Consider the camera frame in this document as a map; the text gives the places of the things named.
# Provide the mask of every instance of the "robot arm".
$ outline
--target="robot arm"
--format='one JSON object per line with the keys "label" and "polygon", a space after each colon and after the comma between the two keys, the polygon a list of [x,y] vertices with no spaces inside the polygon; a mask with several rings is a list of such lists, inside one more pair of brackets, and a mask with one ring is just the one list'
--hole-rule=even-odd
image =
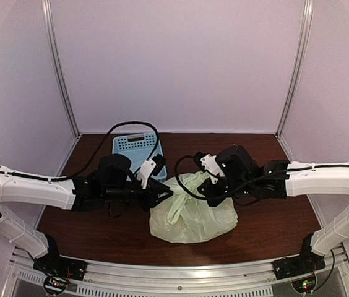
{"label": "robot arm", "polygon": [[[207,157],[215,161],[204,162]],[[233,197],[252,195],[258,200],[305,194],[349,195],[349,162],[315,164],[270,161],[258,167],[243,147],[230,147],[217,156],[199,152],[194,156],[194,161],[202,170],[218,173],[199,188],[211,206],[225,199],[225,193]],[[327,226],[307,236],[300,255],[272,263],[277,279],[324,268],[324,256],[347,238],[349,206]]]}
{"label": "robot arm", "polygon": [[[270,161],[259,167],[243,147],[230,147],[217,156],[199,152],[194,160],[210,173],[199,192],[213,207],[231,196],[252,195],[260,200],[303,194],[349,194],[349,162]],[[136,176],[130,172],[130,165],[126,157],[111,155],[102,158],[98,169],[88,177],[73,179],[21,173],[0,166],[0,203],[28,202],[83,212],[100,209],[105,202],[139,201],[147,210],[172,195],[168,187],[150,179],[163,166],[161,159],[147,160]],[[55,274],[60,268],[70,267],[74,271],[72,278],[83,278],[79,271],[85,271],[85,262],[68,262],[69,259],[60,257],[52,237],[27,226],[2,204],[0,233],[28,251],[37,261],[36,269]],[[326,227],[305,238],[299,256],[272,263],[277,279],[323,267],[324,256],[348,237],[349,206]]]}
{"label": "robot arm", "polygon": [[101,209],[105,202],[138,201],[147,210],[173,192],[150,179],[163,168],[165,159],[157,155],[145,164],[134,176],[130,171],[131,161],[114,154],[102,158],[99,168],[88,177],[72,179],[23,173],[0,166],[0,233],[26,250],[35,260],[37,270],[61,277],[70,273],[71,278],[82,279],[85,262],[60,257],[52,237],[28,226],[2,202],[27,202],[85,212]]}

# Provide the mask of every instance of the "black joint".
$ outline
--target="black joint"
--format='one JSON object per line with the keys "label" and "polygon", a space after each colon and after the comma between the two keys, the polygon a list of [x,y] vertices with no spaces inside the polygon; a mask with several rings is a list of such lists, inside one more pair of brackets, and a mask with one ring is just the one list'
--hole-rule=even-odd
{"label": "black joint", "polygon": [[197,152],[194,155],[194,163],[198,166],[198,168],[202,171],[205,172],[206,169],[203,167],[202,162],[200,159],[202,159],[204,156],[206,156],[206,153],[202,153],[201,151]]}
{"label": "black joint", "polygon": [[166,159],[163,155],[156,155],[152,158],[156,166],[152,171],[152,175],[157,176],[161,172],[162,168],[166,165]]}

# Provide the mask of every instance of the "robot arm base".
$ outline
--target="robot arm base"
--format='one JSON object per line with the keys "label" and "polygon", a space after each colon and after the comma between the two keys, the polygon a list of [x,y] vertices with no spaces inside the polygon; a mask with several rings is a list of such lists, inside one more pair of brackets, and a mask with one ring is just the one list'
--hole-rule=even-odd
{"label": "robot arm base", "polygon": [[277,280],[314,272],[325,268],[324,257],[311,250],[312,234],[304,238],[301,253],[295,257],[282,258],[272,262]]}

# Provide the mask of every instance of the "metal frame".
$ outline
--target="metal frame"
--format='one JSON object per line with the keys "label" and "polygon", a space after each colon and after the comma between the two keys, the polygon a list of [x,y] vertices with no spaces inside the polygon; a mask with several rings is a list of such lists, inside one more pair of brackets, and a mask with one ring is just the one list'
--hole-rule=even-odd
{"label": "metal frame", "polygon": [[285,107],[283,108],[282,117],[280,118],[278,129],[275,135],[281,138],[283,130],[285,128],[288,114],[290,112],[291,104],[296,93],[299,77],[301,76],[301,65],[304,61],[306,47],[308,45],[309,33],[311,31],[313,13],[313,0],[305,0],[304,14],[301,23],[301,32],[299,34],[298,48],[296,54],[296,60],[294,63],[293,73],[291,75],[290,86],[288,88]]}
{"label": "metal frame", "polygon": [[56,43],[54,24],[53,24],[52,12],[51,12],[51,1],[42,0],[42,5],[43,5],[43,14],[45,19],[46,31],[48,34],[48,43],[50,45],[54,72],[55,72],[56,80],[58,81],[59,91],[61,93],[64,110],[69,120],[74,137],[78,137],[80,135],[80,131],[77,127],[74,112],[71,107],[69,94],[67,92],[66,83],[64,81],[62,65],[59,58],[58,44]]}
{"label": "metal frame", "polygon": [[[334,254],[335,265],[341,267],[342,281],[349,296],[347,254],[343,246],[335,248]],[[124,265],[86,260],[88,267],[84,281],[72,280],[74,286],[70,291],[77,296],[104,296],[106,292],[118,296],[231,296],[234,292],[265,290],[274,284],[289,282],[290,279],[275,279],[270,264],[273,260],[186,267]],[[327,267],[324,271],[330,270],[331,255],[325,261]],[[11,296],[9,293],[13,292],[17,279],[41,285],[44,275],[32,269],[33,262],[23,250],[15,248],[10,266],[3,297]]]}

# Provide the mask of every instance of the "white robot arm segment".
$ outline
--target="white robot arm segment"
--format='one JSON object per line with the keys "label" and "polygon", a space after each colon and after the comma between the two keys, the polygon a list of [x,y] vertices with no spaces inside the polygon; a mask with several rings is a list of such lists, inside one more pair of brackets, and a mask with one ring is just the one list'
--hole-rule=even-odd
{"label": "white robot arm segment", "polygon": [[44,233],[28,226],[5,205],[0,205],[0,212],[0,233],[10,243],[15,243],[34,258],[40,258],[48,253],[48,241]]}
{"label": "white robot arm segment", "polygon": [[316,231],[311,240],[312,252],[325,256],[349,237],[349,206],[327,226]]}
{"label": "white robot arm segment", "polygon": [[[334,164],[314,164],[291,162],[287,169],[315,167],[320,165]],[[349,168],[331,167],[316,168],[303,171],[290,171],[289,178],[285,181],[287,196],[300,196],[305,194],[347,194],[349,195]]]}
{"label": "white robot arm segment", "polygon": [[[0,171],[5,173],[21,173],[1,166]],[[75,201],[73,181],[48,182],[37,179],[23,178],[8,174],[0,174],[0,203],[26,202],[32,204],[50,205],[60,209],[70,210]],[[46,179],[49,176],[28,174]]]}

